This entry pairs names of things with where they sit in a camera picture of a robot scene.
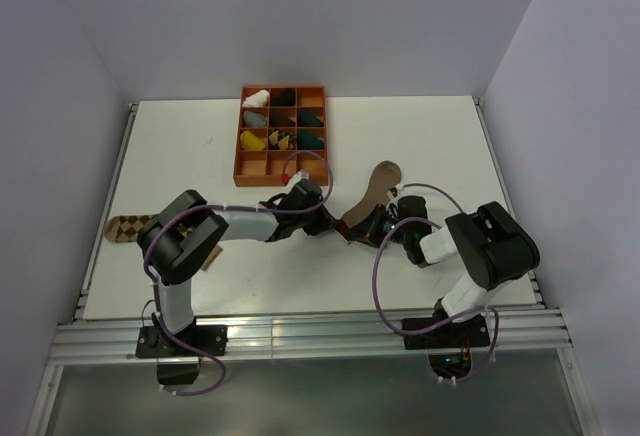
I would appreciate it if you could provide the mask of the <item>tan sock with maroon cuff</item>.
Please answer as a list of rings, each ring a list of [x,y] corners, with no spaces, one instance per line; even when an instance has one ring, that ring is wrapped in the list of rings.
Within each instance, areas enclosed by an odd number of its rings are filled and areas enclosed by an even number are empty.
[[[349,231],[361,224],[378,205],[385,206],[390,201],[387,192],[399,184],[401,178],[400,167],[388,160],[382,161],[373,169],[361,199],[347,210],[334,226],[345,241],[352,242]]]

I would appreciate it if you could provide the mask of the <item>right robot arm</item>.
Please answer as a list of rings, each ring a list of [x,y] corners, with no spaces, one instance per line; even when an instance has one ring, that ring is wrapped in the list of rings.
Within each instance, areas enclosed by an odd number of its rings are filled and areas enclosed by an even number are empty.
[[[428,219],[424,197],[403,196],[375,205],[362,222],[346,230],[346,237],[378,250],[396,243],[420,268],[453,257],[461,259],[462,276],[437,301],[431,323],[423,329],[398,328],[391,323],[380,304],[378,272],[373,272],[374,306],[385,325],[403,336],[433,333],[446,346],[466,335],[467,321],[487,308],[499,290],[540,263],[536,243],[498,202],[482,205],[473,213],[454,214],[437,225]]]

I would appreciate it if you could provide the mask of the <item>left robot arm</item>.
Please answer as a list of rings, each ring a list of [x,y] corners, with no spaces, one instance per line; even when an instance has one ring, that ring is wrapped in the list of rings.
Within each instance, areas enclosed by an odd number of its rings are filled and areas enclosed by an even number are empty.
[[[172,355],[183,355],[193,347],[191,279],[218,243],[271,243],[297,230],[317,236],[334,226],[321,188],[308,179],[252,206],[210,204],[197,191],[184,191],[137,236],[162,327],[159,344]]]

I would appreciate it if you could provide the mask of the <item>teal rolled sock lower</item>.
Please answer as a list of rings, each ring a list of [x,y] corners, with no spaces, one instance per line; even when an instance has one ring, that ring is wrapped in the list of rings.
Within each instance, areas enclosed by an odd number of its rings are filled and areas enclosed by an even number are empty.
[[[324,150],[325,142],[306,130],[299,130],[297,133],[297,148],[307,151]]]

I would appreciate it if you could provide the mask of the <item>teal rolled sock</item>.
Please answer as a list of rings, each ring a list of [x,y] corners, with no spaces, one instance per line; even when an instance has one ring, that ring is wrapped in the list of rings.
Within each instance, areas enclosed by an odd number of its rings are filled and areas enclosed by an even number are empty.
[[[324,122],[312,108],[301,107],[297,111],[297,125],[299,127],[323,127]]]
[[[324,150],[325,142],[306,130],[299,130],[297,133],[297,148],[307,151]]]

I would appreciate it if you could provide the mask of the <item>argyle rolled sock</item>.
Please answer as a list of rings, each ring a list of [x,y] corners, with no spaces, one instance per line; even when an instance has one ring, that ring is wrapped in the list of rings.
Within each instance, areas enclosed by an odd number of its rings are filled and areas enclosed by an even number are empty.
[[[271,128],[267,140],[271,150],[293,151],[297,146],[296,135],[282,129]]]

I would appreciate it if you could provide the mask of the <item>teal rolled sock upper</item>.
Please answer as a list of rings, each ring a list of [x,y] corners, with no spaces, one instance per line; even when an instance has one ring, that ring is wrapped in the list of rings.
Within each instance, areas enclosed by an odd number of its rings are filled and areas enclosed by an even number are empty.
[[[299,127],[323,127],[324,122],[312,108],[301,107],[297,111],[297,125]]]

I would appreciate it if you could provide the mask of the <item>yellow rolled sock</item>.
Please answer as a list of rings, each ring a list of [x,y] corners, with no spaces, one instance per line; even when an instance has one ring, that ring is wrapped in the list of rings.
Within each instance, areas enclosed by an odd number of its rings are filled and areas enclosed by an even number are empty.
[[[240,148],[243,151],[263,151],[266,143],[251,131],[243,131],[239,136]]]

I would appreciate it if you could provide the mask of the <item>orange wooden compartment tray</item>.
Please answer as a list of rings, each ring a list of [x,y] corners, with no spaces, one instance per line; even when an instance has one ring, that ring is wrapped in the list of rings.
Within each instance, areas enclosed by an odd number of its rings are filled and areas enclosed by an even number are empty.
[[[328,146],[324,87],[242,88],[233,169],[237,186],[283,186],[298,171],[325,186]]]

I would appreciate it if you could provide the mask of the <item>dark brown rolled sock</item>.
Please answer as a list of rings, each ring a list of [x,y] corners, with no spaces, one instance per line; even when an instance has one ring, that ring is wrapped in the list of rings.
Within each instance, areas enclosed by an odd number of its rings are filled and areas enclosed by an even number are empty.
[[[295,111],[291,108],[271,108],[269,125],[277,128],[295,127]]]

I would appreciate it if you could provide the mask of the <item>grey rolled sock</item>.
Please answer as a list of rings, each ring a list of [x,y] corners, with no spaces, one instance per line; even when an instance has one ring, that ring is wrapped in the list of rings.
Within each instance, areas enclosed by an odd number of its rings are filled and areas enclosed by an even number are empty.
[[[243,121],[246,127],[265,128],[268,126],[267,117],[254,111],[244,111]]]

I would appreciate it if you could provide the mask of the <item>dark green rolled sock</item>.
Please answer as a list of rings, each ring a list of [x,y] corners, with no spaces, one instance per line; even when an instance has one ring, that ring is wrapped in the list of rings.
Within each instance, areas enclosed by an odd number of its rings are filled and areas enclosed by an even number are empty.
[[[274,88],[271,92],[270,105],[273,107],[292,107],[297,102],[294,88]]]

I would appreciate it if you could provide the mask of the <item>white rolled sock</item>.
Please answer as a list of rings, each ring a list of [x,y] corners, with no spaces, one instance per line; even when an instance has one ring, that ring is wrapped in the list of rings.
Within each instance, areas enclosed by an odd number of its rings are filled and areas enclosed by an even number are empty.
[[[270,92],[268,89],[261,89],[249,96],[247,96],[243,102],[243,108],[260,108],[266,107],[269,104]]]

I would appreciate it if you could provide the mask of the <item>brown argyle sock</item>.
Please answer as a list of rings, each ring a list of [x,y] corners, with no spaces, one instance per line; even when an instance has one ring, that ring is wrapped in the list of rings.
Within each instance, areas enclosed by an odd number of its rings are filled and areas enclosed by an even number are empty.
[[[103,237],[111,243],[135,243],[143,227],[155,216],[155,214],[114,216],[106,222],[103,228]],[[178,231],[182,236],[188,236],[192,232],[192,228],[179,224]],[[223,249],[216,245],[201,265],[200,270],[207,271],[222,251]]]

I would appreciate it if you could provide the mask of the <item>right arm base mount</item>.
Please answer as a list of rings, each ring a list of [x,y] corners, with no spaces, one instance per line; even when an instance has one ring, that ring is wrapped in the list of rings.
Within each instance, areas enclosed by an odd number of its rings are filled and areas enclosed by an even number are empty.
[[[476,315],[426,334],[404,336],[403,342],[406,350],[463,349],[488,347],[491,338],[485,319]]]

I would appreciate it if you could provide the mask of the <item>aluminium table frame rail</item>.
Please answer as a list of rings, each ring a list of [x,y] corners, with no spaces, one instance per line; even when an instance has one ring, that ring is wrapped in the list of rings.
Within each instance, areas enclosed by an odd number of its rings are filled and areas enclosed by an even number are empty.
[[[375,312],[294,316],[203,318],[204,325],[225,325],[223,359],[281,360],[407,355],[403,340]],[[78,321],[56,329],[50,366],[138,363],[134,352],[137,320]],[[565,349],[572,346],[558,309],[499,310],[497,351]]]

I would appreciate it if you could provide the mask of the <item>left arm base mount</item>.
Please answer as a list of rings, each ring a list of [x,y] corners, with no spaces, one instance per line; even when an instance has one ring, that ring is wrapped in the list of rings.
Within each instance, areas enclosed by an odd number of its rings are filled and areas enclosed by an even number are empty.
[[[164,386],[193,384],[207,355],[220,357],[226,350],[228,327],[192,324],[174,338],[159,325],[140,329],[135,349],[137,359],[153,359],[157,381]]]

